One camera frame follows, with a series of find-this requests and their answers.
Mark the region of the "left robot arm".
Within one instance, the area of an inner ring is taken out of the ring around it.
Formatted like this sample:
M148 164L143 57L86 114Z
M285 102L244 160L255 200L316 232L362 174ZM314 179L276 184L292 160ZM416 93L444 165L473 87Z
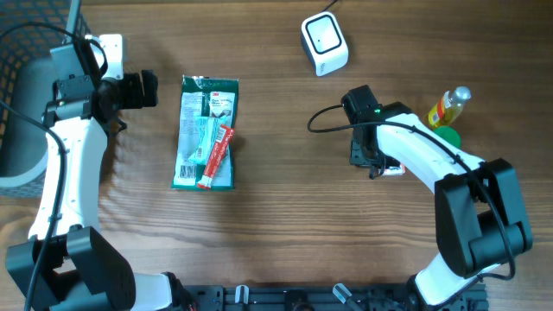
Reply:
M122 79L83 75L60 81L39 127L48 140L40 210L6 268L30 310L194 310L197 302L170 272L141 274L99 229L100 171L118 112L154 107L150 70Z

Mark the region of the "yellow liquid bottle silver cap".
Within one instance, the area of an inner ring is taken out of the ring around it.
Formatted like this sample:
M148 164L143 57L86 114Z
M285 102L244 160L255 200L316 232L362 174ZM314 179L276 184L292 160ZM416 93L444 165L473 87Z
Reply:
M466 86L458 86L454 90L446 91L423 121L432 130L449 126L460 116L471 97L472 94Z

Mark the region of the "green white gloves packet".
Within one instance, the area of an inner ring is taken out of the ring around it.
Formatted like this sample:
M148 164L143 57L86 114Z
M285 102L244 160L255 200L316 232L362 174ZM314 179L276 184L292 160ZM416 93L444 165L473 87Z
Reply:
M233 127L238 110L239 81L185 76L181 86L180 126L175 160L173 189L196 190L206 165L191 163L188 158L197 148L199 132L196 117L225 118L221 125Z

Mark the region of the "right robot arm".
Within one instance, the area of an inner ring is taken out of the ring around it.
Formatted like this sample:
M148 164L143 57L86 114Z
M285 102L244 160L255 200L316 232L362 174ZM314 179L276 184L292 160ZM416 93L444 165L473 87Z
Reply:
M406 105L381 105L369 86L340 101L353 141L377 174L403 164L433 193L438 254L408 282L409 310L437 310L460 299L494 269L515 268L533 245L530 221L514 167L487 162L439 137Z

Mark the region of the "green lid jar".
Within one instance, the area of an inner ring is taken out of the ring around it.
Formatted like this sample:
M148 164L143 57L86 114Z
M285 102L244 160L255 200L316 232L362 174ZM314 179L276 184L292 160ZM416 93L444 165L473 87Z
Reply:
M442 126L434 129L433 132L457 149L461 148L461 136L453 128Z

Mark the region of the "red sachet stick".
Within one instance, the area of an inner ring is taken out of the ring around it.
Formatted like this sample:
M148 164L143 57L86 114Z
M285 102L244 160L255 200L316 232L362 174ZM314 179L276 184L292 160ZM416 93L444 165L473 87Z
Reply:
M218 129L215 143L212 148L212 153L205 166L204 172L196 186L200 189L210 189L213 184L213 179L219 169L219 166L226 154L229 142L234 135L234 129L226 125L221 125Z

